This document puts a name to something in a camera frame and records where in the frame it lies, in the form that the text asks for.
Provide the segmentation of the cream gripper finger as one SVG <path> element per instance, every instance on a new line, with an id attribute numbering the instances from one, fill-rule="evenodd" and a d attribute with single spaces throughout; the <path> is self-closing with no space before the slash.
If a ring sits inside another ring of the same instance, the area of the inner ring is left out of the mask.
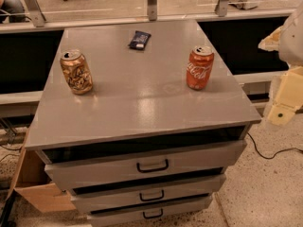
<path id="1" fill-rule="evenodd" d="M 284 105 L 273 105 L 268 113 L 267 119 L 270 123 L 277 126 L 284 126 L 295 115 L 295 110 Z"/>

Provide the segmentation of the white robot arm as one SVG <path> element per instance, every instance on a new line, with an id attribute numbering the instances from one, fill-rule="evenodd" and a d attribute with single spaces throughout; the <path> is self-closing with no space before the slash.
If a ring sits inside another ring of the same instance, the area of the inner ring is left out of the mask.
<path id="1" fill-rule="evenodd" d="M 277 51 L 289 69 L 280 77 L 267 120 L 273 125 L 286 125 L 303 106 L 303 3 L 284 24 L 264 38 L 258 48 Z"/>

